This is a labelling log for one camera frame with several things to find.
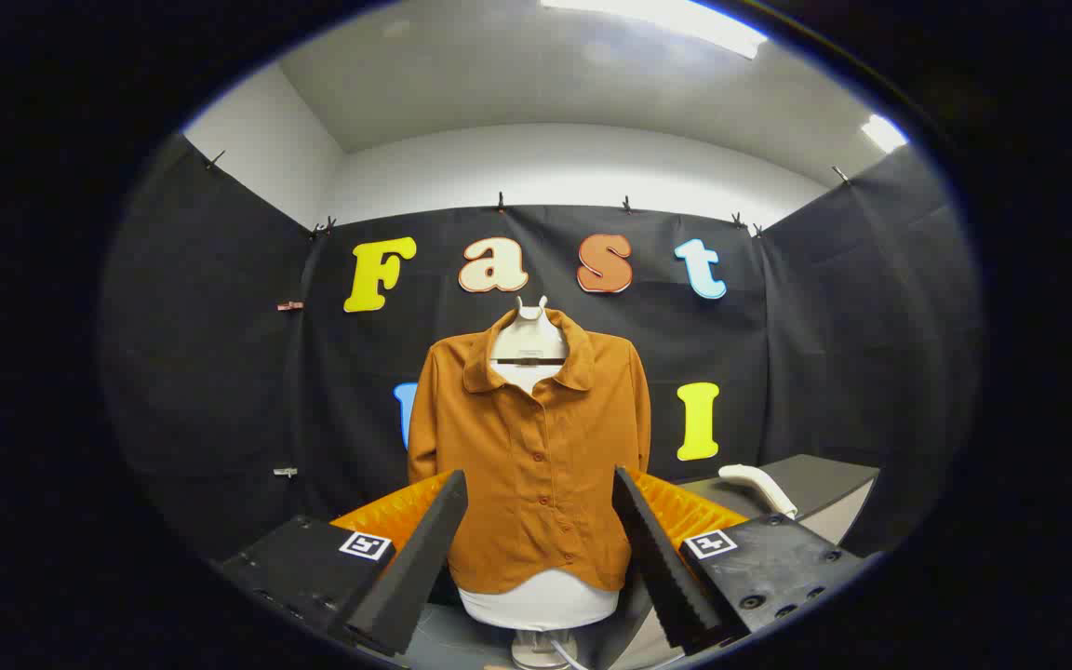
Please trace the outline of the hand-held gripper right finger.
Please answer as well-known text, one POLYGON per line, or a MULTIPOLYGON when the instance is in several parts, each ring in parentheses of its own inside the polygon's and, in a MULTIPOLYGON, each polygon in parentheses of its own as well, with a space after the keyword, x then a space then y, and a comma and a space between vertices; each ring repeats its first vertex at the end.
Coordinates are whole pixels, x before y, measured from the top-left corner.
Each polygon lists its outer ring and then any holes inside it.
POLYGON ((612 506, 669 645, 688 654, 777 628, 864 569, 863 559, 786 513, 733 513, 621 466, 612 506))

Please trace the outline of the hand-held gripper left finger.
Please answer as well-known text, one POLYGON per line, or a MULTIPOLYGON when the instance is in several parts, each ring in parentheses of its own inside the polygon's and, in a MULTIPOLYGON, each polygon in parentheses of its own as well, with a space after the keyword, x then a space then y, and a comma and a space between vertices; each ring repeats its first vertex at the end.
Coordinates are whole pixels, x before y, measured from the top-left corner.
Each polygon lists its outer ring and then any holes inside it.
POLYGON ((467 508, 463 471, 442 472, 336 520, 291 517, 218 570, 294 626, 394 656, 410 647, 467 508))

